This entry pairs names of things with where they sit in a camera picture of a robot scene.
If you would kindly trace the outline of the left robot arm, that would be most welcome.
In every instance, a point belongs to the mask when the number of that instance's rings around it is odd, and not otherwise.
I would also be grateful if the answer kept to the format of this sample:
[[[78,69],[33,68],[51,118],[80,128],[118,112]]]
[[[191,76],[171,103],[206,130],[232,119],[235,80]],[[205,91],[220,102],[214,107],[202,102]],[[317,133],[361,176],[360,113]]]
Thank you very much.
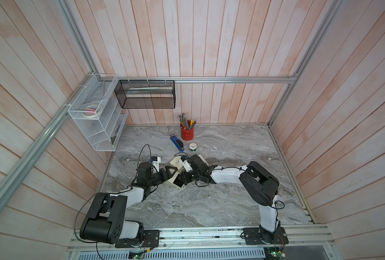
[[[151,162],[140,163],[127,189],[115,193],[99,192],[88,200],[91,205],[79,233],[74,236],[83,243],[115,244],[119,240],[126,240],[133,247],[142,244],[143,224],[126,220],[126,209],[146,200],[152,193],[152,187],[168,181],[176,171],[177,168],[173,166],[157,170]]]

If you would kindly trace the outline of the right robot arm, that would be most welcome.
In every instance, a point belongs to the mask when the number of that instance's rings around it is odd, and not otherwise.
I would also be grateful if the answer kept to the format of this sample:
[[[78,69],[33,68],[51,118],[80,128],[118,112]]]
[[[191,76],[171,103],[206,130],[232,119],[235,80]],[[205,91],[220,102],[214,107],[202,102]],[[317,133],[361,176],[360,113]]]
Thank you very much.
[[[244,166],[208,165],[198,155],[181,157],[180,161],[183,170],[180,171],[174,184],[180,187],[191,182],[202,182],[206,185],[241,184],[259,205],[261,233],[273,237],[280,227],[277,213],[279,208],[276,205],[280,183],[263,166],[256,161]]]

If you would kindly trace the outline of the small cream jewelry box front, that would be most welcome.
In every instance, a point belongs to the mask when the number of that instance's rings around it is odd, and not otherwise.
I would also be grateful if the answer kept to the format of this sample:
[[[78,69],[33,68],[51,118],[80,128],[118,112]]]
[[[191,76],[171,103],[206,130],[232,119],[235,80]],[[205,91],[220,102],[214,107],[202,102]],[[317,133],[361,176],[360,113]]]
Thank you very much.
[[[184,172],[185,172],[185,169],[181,169],[181,170],[177,170],[177,171],[175,169],[170,169],[170,173],[172,174],[172,177],[166,182],[168,184],[173,185],[174,187],[183,188],[184,183],[181,180],[180,176]]]

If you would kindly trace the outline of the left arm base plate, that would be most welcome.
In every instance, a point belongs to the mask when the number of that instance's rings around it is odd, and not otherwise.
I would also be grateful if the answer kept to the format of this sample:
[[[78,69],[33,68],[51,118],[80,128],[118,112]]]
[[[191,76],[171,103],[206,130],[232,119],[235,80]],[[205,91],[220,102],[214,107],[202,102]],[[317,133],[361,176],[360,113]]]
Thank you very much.
[[[122,238],[115,244],[116,248],[154,249],[159,246],[159,230],[140,230],[135,238]]]

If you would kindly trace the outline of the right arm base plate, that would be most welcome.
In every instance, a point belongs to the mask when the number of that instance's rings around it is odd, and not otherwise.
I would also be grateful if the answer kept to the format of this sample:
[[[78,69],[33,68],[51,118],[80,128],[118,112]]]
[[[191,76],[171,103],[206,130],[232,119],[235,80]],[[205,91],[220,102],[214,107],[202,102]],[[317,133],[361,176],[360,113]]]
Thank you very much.
[[[261,226],[254,228],[247,227],[243,229],[242,237],[246,245],[286,245],[289,243],[286,231],[282,226],[279,226],[273,232],[267,231]]]

